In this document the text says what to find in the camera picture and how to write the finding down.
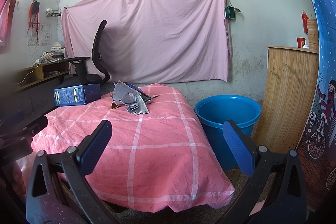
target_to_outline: red cup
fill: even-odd
[[[297,37],[297,46],[302,48],[306,44],[306,39],[302,37]]]

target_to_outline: chair seat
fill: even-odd
[[[88,85],[90,84],[102,85],[103,84],[103,79],[97,74],[86,75],[86,80],[87,80]],[[63,89],[63,88],[68,88],[70,86],[76,86],[76,85],[81,85],[81,82],[78,76],[69,77],[69,78],[64,79],[62,84],[60,84],[57,88]]]

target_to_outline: white cable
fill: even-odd
[[[34,71],[39,67],[39,65],[40,65],[40,64],[38,64],[37,67],[36,67],[33,71],[29,72],[29,73],[25,76],[25,78],[23,78],[23,80],[22,80],[20,83],[15,83],[14,85],[21,84],[21,83],[26,79],[26,77],[27,77],[29,74],[31,74],[32,72],[34,72]]]

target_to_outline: green pouch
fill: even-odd
[[[228,19],[235,19],[236,18],[236,12],[235,10],[240,13],[240,10],[236,7],[232,7],[232,6],[228,6],[225,8],[225,13],[226,13],[226,17]]]

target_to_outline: blue tub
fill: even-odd
[[[260,117],[260,105],[244,96],[217,95],[199,101],[195,112],[222,169],[235,168],[237,162],[223,137],[223,123],[233,120],[245,135],[250,136]]]

